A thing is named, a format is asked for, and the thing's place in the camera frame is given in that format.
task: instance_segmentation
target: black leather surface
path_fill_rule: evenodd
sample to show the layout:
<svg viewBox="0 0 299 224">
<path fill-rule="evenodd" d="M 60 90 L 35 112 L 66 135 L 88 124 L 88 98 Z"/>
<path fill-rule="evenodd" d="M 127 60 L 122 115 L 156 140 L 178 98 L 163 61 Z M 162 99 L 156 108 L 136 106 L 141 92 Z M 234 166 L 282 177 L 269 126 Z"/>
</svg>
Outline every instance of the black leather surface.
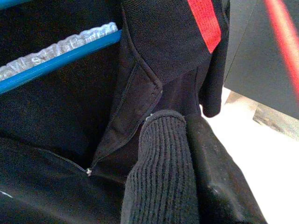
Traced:
<svg viewBox="0 0 299 224">
<path fill-rule="evenodd" d="M 242 171 L 198 115 L 185 117 L 201 224 L 266 224 Z"/>
</svg>

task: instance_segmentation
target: gray surface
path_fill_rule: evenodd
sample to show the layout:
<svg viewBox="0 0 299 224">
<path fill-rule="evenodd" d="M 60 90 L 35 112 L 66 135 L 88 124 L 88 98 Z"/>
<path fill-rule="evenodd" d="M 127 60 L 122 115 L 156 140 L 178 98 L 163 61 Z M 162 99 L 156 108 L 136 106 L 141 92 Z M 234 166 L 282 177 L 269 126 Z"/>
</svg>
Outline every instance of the gray surface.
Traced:
<svg viewBox="0 0 299 224">
<path fill-rule="evenodd" d="M 285 3 L 299 27 L 298 0 Z M 299 106 L 262 0 L 256 3 L 225 87 L 299 119 Z"/>
<path fill-rule="evenodd" d="M 230 29 L 225 77 L 248 25 L 257 0 L 230 0 Z"/>
</svg>

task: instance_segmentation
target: black fabric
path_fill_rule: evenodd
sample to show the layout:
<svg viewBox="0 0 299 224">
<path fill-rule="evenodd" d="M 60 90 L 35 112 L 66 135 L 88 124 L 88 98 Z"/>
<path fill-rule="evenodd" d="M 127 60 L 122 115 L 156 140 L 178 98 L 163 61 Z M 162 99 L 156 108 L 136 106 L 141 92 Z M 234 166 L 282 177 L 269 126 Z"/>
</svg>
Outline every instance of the black fabric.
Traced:
<svg viewBox="0 0 299 224">
<path fill-rule="evenodd" d="M 119 23 L 115 5 L 37 0 L 3 10 L 0 65 L 83 30 Z M 116 44 L 1 95 L 0 135 L 51 148 L 89 167 L 109 121 L 118 55 Z"/>
<path fill-rule="evenodd" d="M 221 26 L 222 41 L 211 55 L 207 53 L 194 18 L 190 19 L 188 26 L 178 19 L 183 18 L 185 21 L 184 19 L 190 18 L 192 13 L 188 4 L 181 1 L 155 1 L 147 4 L 143 0 L 123 2 L 121 63 L 111 111 L 112 126 L 105 130 L 102 142 L 94 156 L 95 174 L 125 182 L 126 174 L 136 162 L 133 158 L 137 158 L 138 147 L 133 142 L 138 141 L 138 126 L 151 112 L 173 109 L 183 115 L 192 113 L 200 115 L 199 103 L 201 103 L 206 116 L 212 117 L 219 113 L 228 44 L 229 4 L 226 5 L 227 8 L 223 8 L 221 1 L 213 3 Z M 177 13 L 178 8 L 181 17 L 173 19 L 173 14 Z M 166 15 L 171 16 L 163 15 L 162 11 L 167 11 Z M 156 35 L 149 34 L 150 28 L 145 28 L 144 23 L 153 25 L 150 28 Z M 164 61 L 164 68 L 161 72 L 156 72 L 164 56 L 167 58 L 167 62 Z M 143 69 L 140 71 L 133 69 L 136 63 Z M 139 72 L 139 76 L 149 78 L 148 81 L 152 82 L 151 87 L 156 86 L 156 91 L 147 92 L 150 88 L 142 82 L 139 82 L 138 89 L 125 85 L 124 83 L 130 80 L 129 77 L 138 77 L 136 72 Z M 134 92 L 130 95 L 122 94 L 127 93 L 130 88 L 134 88 Z M 123 109 L 125 106 L 121 103 L 130 101 L 138 103 L 131 102 L 131 107 L 126 106 L 125 111 Z M 117 164 L 118 168 L 113 168 L 111 164 Z"/>
<path fill-rule="evenodd" d="M 201 224 L 267 224 L 245 177 L 209 124 L 185 117 Z"/>
<path fill-rule="evenodd" d="M 224 42 L 228 29 L 224 10 L 220 1 L 213 3 Z M 115 6 L 117 1 L 38 0 L 7 9 L 1 15 L 0 32 L 5 35 L 0 63 L 103 23 L 119 23 L 121 14 L 115 12 L 120 7 Z M 125 0 L 122 20 L 120 45 L 0 96 L 1 186 L 21 198 L 20 209 L 26 205 L 29 214 L 47 213 L 45 222 L 54 217 L 58 223 L 119 223 L 112 218 L 120 216 L 122 197 L 115 182 L 124 183 L 137 161 L 145 118 L 160 109 L 199 115 L 202 85 L 200 97 L 209 98 L 205 107 L 219 111 L 222 74 L 214 63 L 219 58 L 225 61 L 226 52 L 208 53 L 187 1 Z M 212 81 L 205 81 L 206 76 Z M 215 91 L 209 86 L 214 78 Z M 72 163 L 41 148 L 83 168 L 92 166 L 91 176 L 87 178 L 82 169 L 77 174 L 76 165 L 74 171 Z"/>
<path fill-rule="evenodd" d="M 184 117 L 159 111 L 144 123 L 130 171 L 122 224 L 198 224 L 198 201 Z"/>
<path fill-rule="evenodd" d="M 0 138 L 0 167 L 0 223 L 120 223 L 123 185 L 7 138 Z"/>
<path fill-rule="evenodd" d="M 91 165 L 109 121 L 119 45 L 0 96 L 0 135 Z"/>
</svg>

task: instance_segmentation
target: red stripe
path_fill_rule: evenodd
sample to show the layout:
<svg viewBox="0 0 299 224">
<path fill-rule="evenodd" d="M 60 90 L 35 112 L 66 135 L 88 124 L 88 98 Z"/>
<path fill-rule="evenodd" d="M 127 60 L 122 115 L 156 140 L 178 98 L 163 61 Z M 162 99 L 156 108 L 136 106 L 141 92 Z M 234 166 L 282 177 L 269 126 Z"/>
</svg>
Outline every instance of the red stripe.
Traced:
<svg viewBox="0 0 299 224">
<path fill-rule="evenodd" d="M 269 18 L 299 102 L 299 36 L 282 0 L 265 0 Z"/>
<path fill-rule="evenodd" d="M 212 0 L 188 0 L 188 3 L 202 38 L 212 53 L 221 40 L 221 30 Z"/>
</svg>

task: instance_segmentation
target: black ribbed sleeve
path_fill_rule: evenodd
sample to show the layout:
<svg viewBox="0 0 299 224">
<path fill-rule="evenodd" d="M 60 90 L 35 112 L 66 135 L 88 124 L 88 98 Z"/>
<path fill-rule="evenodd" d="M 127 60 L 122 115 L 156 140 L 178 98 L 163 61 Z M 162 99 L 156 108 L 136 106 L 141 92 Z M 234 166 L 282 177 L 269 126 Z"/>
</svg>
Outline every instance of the black ribbed sleeve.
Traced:
<svg viewBox="0 0 299 224">
<path fill-rule="evenodd" d="M 186 123 L 179 113 L 160 111 L 143 125 L 138 162 L 126 182 L 121 223 L 199 223 Z"/>
</svg>

